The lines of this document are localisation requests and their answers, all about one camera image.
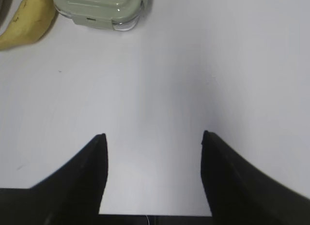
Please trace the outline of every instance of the black plastic part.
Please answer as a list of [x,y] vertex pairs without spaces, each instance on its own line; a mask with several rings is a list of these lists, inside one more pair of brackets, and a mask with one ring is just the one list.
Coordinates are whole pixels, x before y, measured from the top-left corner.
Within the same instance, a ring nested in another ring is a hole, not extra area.
[[214,133],[204,133],[201,163],[216,225],[310,225],[308,199],[256,169]]
[[96,219],[108,177],[105,135],[30,189],[0,189],[1,225],[86,225]]

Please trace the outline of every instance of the banana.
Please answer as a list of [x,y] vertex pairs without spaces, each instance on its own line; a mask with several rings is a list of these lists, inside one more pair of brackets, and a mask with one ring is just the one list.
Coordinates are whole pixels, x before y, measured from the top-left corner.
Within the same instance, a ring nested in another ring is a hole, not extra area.
[[55,14],[53,0],[23,0],[0,36],[0,50],[37,42],[50,27]]

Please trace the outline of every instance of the food container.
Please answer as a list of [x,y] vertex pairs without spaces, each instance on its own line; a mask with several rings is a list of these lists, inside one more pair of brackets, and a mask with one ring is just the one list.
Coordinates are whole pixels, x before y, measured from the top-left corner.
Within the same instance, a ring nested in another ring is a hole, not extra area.
[[148,0],[54,0],[63,16],[78,25],[126,31],[135,27]]

